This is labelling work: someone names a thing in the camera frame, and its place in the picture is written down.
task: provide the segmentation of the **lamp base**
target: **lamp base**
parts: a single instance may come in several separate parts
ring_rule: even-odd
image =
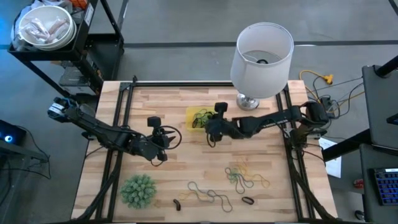
[[[259,106],[260,101],[239,93],[236,97],[236,104],[238,104],[238,107],[244,111],[252,111]]]

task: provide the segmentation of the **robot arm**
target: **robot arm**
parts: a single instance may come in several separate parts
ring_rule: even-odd
[[[303,114],[300,110],[303,107],[306,108],[306,114]],[[227,108],[227,103],[216,103],[215,111],[217,113],[211,115],[206,123],[205,130],[210,135],[212,142],[222,140],[223,135],[233,139],[251,138],[264,128],[295,121],[301,123],[301,125],[299,128],[291,130],[290,138],[292,144],[298,146],[306,142],[307,136],[315,128],[320,128],[329,122],[325,109],[316,102],[307,102],[302,106],[291,106],[286,110],[261,117],[232,118],[231,121],[227,121],[223,117]]]
[[[153,127],[152,135],[145,136],[125,127],[109,126],[106,123],[82,112],[71,99],[55,98],[47,111],[50,118],[61,123],[71,122],[97,137],[102,146],[107,149],[119,150],[133,156],[142,156],[148,161],[155,157],[166,161],[165,150],[170,149],[170,142],[175,137],[167,137],[174,131],[165,131],[160,125],[159,117],[148,118],[148,126]]]

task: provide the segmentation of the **butcher block tabletop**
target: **butcher block tabletop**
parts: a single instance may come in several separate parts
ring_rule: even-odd
[[[119,84],[120,82],[104,82],[99,99],[96,118],[109,125],[113,123]],[[289,88],[293,105],[301,105],[308,100],[303,81],[289,81]],[[227,102],[228,111],[224,116],[228,119],[237,116],[263,116],[278,111],[275,97],[261,100],[258,109],[254,111],[243,111],[235,102],[237,93],[233,87],[217,86],[134,88],[129,115],[131,129],[150,135],[152,128],[147,127],[147,118],[158,116],[162,120],[162,125],[174,126],[181,131],[182,143],[178,148],[166,151],[169,159],[158,167],[152,166],[143,157],[124,153],[114,222],[297,221],[284,142],[278,127],[263,129],[251,139],[234,140],[224,136],[223,140],[212,148],[207,144],[204,132],[190,132],[185,126],[185,112],[189,106],[214,106],[216,102]],[[126,98],[125,96],[122,103],[120,124]],[[90,142],[87,154],[98,147],[100,147],[98,142]],[[309,146],[305,150],[322,156],[319,147]],[[79,217],[99,192],[106,151],[100,149],[85,159],[72,218]],[[337,217],[323,161],[305,154],[304,162],[311,191],[326,210]],[[263,179],[256,175],[253,178],[254,186],[245,187],[245,193],[238,194],[235,183],[231,183],[227,178],[225,173],[227,167],[244,168],[244,172],[248,175],[259,174]],[[122,203],[119,193],[124,181],[136,174],[149,175],[155,180],[157,187],[151,205],[140,210],[128,208],[127,204]],[[197,183],[200,190],[214,190],[217,194],[226,195],[232,208],[226,197],[223,197],[223,202],[216,197],[215,201],[210,203],[199,201],[195,194],[187,194],[190,192],[187,184],[191,181]],[[108,211],[109,195],[110,190],[105,198],[104,216]],[[244,203],[242,197],[253,198],[254,204]],[[300,198],[304,216],[308,217],[305,197],[301,190]],[[173,199],[180,201],[181,211],[176,210]],[[225,212],[222,205],[225,210],[232,209],[232,211]]]

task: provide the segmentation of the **gray floor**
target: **gray floor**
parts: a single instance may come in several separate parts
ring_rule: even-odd
[[[27,2],[0,2],[0,44],[9,43],[14,17]],[[109,2],[117,18],[122,0]],[[398,17],[387,0],[130,0],[122,32],[125,43],[227,42],[235,41],[247,25],[262,21],[283,25],[295,40],[394,40],[398,36]],[[110,31],[99,6],[90,32]],[[334,74],[334,83],[347,81],[360,77],[362,66],[385,63],[396,52],[396,45],[296,47],[290,79],[298,79],[299,71],[310,69]],[[229,80],[232,53],[232,47],[126,49],[118,80],[130,80],[133,75],[140,80]],[[68,220],[87,141],[76,126],[47,117],[47,108],[58,96],[56,91],[5,50],[0,51],[0,58],[0,119],[23,125],[34,133],[37,144],[51,155],[53,176],[52,180],[45,180],[25,175],[24,187],[16,198],[23,209],[15,211],[9,223]],[[62,74],[56,65],[44,62],[38,66],[54,80]],[[305,75],[304,79],[311,86],[314,76]],[[338,99],[360,82],[321,90],[319,94]],[[322,81],[317,82],[318,88],[324,86]],[[346,110],[347,105],[342,107],[342,113]],[[351,102],[346,116],[332,123],[328,135],[347,138],[367,127],[361,95]],[[354,221],[353,212],[362,209],[361,196],[357,194],[360,191],[351,185],[360,177],[356,152],[343,157],[342,179],[330,177],[340,218]]]

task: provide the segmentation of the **white lamp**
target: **white lamp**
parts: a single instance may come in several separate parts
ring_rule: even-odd
[[[291,34],[277,24],[260,22],[240,33],[231,80],[239,91],[236,102],[242,110],[254,110],[259,106],[258,99],[274,96],[283,90],[289,79],[293,49]],[[253,62],[247,59],[249,52],[266,52],[277,60],[268,64]]]

